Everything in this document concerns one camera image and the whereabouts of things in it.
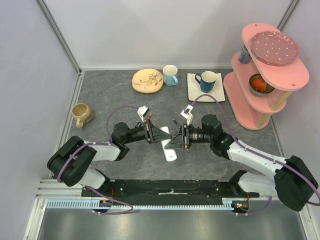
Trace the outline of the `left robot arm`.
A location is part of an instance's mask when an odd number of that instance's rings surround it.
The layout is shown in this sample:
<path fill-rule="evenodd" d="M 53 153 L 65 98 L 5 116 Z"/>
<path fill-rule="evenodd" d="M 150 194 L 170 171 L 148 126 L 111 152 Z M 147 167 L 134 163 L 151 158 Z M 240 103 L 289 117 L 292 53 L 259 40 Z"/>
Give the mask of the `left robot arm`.
<path fill-rule="evenodd" d="M 109 193 L 110 185 L 102 173 L 90 169 L 92 162 L 122 160 L 130 151 L 126 146 L 129 143 L 146 140 L 153 144 L 171 138 L 168 132 L 156 127 L 150 119 L 139 122 L 134 128 L 119 122 L 113 128 L 111 143 L 87 142 L 76 135 L 72 136 L 48 160 L 47 168 L 66 186 L 89 185 L 95 194 L 104 197 Z"/>

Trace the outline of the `white remote control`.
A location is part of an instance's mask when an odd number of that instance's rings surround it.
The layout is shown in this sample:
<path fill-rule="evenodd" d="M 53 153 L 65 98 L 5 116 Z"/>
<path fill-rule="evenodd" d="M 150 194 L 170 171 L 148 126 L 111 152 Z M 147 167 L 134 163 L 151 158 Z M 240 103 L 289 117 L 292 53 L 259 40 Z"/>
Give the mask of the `white remote control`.
<path fill-rule="evenodd" d="M 165 160 L 167 162 L 173 162 L 175 161 L 178 157 L 176 154 L 176 151 L 174 149 L 166 149 L 165 146 L 170 142 L 170 139 L 162 140 L 161 141 L 161 146 L 162 150 L 165 156 Z"/>

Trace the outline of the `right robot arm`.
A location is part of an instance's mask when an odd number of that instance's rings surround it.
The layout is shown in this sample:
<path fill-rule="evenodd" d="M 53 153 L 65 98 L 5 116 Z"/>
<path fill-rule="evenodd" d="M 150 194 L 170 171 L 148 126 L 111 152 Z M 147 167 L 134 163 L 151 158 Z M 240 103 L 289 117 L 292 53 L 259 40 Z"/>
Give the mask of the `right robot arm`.
<path fill-rule="evenodd" d="M 229 191 L 235 197 L 257 193 L 277 198 L 286 207 L 299 212 L 311 203 L 313 195 L 320 194 L 317 181 L 301 158 L 275 156 L 253 148 L 225 132 L 221 122 L 212 114 L 202 117 L 201 127 L 182 124 L 163 148 L 188 150 L 192 144 L 206 143 L 216 156 L 244 164 L 260 173 L 241 171 L 240 176 L 229 184 Z"/>

